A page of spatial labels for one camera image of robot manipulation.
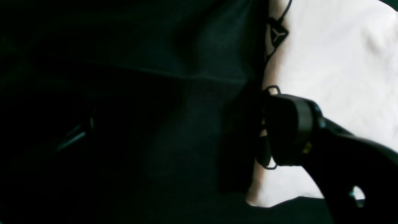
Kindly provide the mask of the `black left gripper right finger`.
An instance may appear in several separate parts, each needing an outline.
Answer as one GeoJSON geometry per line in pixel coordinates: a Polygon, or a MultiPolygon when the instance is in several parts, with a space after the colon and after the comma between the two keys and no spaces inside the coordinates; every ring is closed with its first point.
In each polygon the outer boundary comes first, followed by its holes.
{"type": "Polygon", "coordinates": [[[264,97],[273,160],[301,166],[317,184],[336,224],[397,223],[397,153],[324,118],[292,95],[264,97]]]}

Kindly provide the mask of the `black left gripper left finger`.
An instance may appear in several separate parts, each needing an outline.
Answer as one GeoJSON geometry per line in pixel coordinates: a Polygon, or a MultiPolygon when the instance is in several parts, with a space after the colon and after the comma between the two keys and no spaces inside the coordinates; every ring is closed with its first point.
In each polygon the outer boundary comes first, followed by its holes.
{"type": "Polygon", "coordinates": [[[1,223],[72,224],[91,182],[95,108],[1,109],[1,223]]]}

